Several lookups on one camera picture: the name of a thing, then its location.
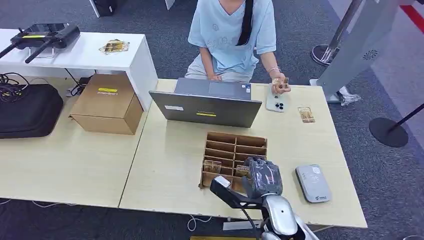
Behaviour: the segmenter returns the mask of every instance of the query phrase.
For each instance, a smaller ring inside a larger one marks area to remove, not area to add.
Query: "cardboard box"
[[[200,175],[200,188],[211,186],[216,176],[223,176],[231,183],[231,189],[245,193],[242,185],[242,175],[250,173],[240,172],[245,160],[250,156],[267,159],[268,140],[263,137],[208,132],[204,145],[203,163]],[[207,166],[210,162],[221,163],[219,172]]]
[[[126,75],[95,74],[70,116],[86,131],[134,135],[143,108]]]

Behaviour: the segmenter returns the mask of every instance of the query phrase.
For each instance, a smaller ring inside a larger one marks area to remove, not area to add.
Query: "bracelet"
[[[274,70],[278,70],[281,73],[281,68],[279,66],[273,66],[268,70],[268,73],[274,71]]]

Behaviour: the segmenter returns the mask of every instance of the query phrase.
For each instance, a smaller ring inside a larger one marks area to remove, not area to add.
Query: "gray laptop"
[[[230,86],[231,88],[232,86],[223,82],[212,83],[223,84],[222,86],[213,84],[213,93],[215,93],[215,89],[221,89],[222,92],[228,91],[226,87]],[[149,91],[149,94],[168,120],[242,128],[252,126],[262,104],[261,101],[250,99],[202,96],[190,93]]]
[[[178,78],[176,94],[251,100],[251,84],[238,81],[215,82],[209,80]]]

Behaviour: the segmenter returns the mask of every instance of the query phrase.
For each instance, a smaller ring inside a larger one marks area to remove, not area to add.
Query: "robotic arm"
[[[281,196],[283,185],[278,166],[255,157],[249,157],[244,165],[249,166],[251,174],[251,179],[242,179],[247,197],[231,190],[231,183],[222,176],[217,176],[212,181],[210,190],[231,208],[241,209],[253,229],[256,227],[246,209],[261,210],[262,240],[318,240],[309,227],[294,214],[289,201]]]

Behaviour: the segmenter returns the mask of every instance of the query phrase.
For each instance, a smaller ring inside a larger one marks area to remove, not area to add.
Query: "white sticker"
[[[314,173],[316,173],[316,174],[320,174],[321,173],[320,168],[319,167],[315,167],[315,166],[312,167],[312,171]]]
[[[165,105],[165,108],[168,109],[168,110],[184,111],[184,108],[182,106],[168,106],[168,105]]]

